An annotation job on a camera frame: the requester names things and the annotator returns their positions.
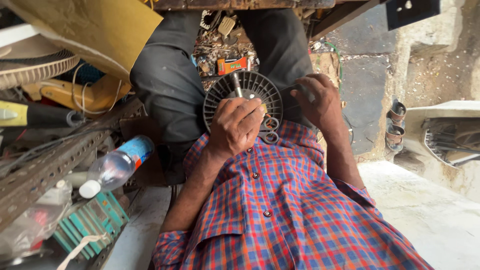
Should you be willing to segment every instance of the scissor handle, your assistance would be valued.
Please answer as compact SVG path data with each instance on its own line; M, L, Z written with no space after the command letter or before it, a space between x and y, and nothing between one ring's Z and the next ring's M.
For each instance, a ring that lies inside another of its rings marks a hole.
M267 144L274 144L278 142L278 134L274 131L259 132L258 136Z
M273 131L280 126L280 122L275 117L265 118L260 125L260 131Z

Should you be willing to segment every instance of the man's right hand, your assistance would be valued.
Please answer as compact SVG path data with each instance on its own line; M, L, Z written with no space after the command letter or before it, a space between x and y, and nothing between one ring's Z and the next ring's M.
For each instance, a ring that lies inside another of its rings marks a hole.
M212 125L210 138L204 151L219 162L252 147L264 119L264 108L259 98L230 98L220 101Z
M330 79L324 74L309 74L295 81L305 86L314 96L310 102L301 91L292 90L290 94L300 104L303 114L318 127L324 135L343 126L340 95Z

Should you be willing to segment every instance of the fan guard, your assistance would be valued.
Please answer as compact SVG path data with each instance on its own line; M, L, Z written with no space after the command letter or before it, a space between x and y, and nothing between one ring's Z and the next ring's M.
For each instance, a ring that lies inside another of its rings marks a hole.
M283 105L280 92L277 87L265 76L252 71L237 71L240 79L240 86L244 98L260 98L262 104L267 107L267 114L282 121ZM210 131L213 115L222 99L234 98L235 87L230 74L225 74L218 79L207 91L204 100L204 122Z
M78 61L80 58L66 49L37 58L1 59L0 90L55 77L72 69Z

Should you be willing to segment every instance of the black trousers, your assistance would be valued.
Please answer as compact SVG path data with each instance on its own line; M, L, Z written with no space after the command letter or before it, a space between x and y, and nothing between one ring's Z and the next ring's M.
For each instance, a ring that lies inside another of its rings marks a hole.
M150 117L158 120L172 156L168 184L184 181L181 162L206 131L202 106L205 97L200 76L190 62L202 12L165 12L138 56L130 81ZM277 88L312 73L303 25L291 9L236 11L260 60L262 75ZM305 89L300 89L313 99ZM283 119L315 127L302 115L296 100L281 92Z

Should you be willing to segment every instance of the red and blue checked shirt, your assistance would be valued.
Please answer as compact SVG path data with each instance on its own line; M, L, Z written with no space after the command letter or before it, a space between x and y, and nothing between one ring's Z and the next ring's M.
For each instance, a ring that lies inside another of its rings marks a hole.
M157 269L432 269L365 189L328 177L311 130L283 121L277 133L227 160L193 231L160 234Z

